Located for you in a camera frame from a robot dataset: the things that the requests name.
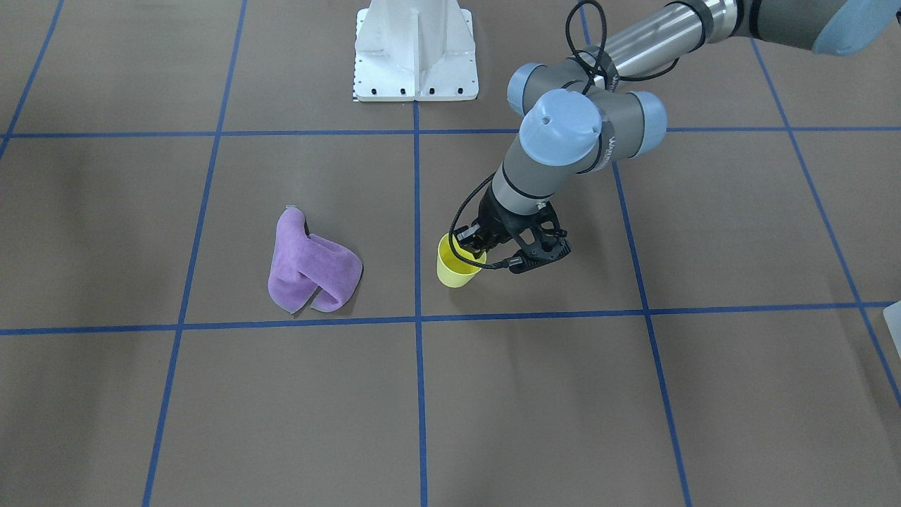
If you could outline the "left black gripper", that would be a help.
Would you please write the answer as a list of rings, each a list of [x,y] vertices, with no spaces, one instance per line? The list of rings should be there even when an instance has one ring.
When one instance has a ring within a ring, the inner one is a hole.
[[[543,203],[534,206],[531,214]],[[513,240],[508,228],[514,214],[500,204],[492,189],[487,189],[480,199],[477,218],[471,225],[453,230],[453,259],[462,264],[486,264],[487,251]]]

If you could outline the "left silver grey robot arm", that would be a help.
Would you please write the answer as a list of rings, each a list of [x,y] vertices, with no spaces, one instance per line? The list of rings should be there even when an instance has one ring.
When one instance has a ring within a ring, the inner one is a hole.
[[[651,93],[617,86],[662,77],[708,44],[747,37],[812,54],[849,56],[874,42],[899,14],[897,1],[670,1],[624,31],[603,32],[566,61],[530,63],[508,83],[522,122],[504,160],[477,186],[467,225],[451,223],[439,258],[475,270],[523,273],[572,248],[551,204],[575,175],[660,145],[667,112]]]

